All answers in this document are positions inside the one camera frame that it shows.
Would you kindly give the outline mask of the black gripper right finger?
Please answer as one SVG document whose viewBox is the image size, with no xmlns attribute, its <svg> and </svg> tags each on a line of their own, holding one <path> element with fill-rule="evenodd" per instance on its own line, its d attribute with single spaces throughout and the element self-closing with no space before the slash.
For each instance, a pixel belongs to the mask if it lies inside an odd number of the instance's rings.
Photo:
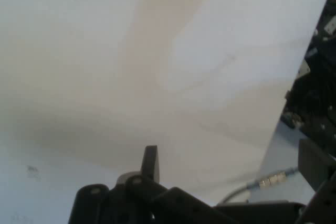
<svg viewBox="0 0 336 224">
<path fill-rule="evenodd" d="M 335 159 L 313 141 L 301 139 L 298 170 L 314 195 L 296 223 L 335 223 Z"/>
</svg>

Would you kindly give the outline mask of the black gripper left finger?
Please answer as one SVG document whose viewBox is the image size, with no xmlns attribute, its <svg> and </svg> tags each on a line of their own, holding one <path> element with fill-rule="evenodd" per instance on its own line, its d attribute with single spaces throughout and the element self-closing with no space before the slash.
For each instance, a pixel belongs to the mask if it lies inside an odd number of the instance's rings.
<svg viewBox="0 0 336 224">
<path fill-rule="evenodd" d="M 144 150 L 141 169 L 78 190 L 69 223 L 236 223 L 185 191 L 160 185 L 156 145 Z"/>
</svg>

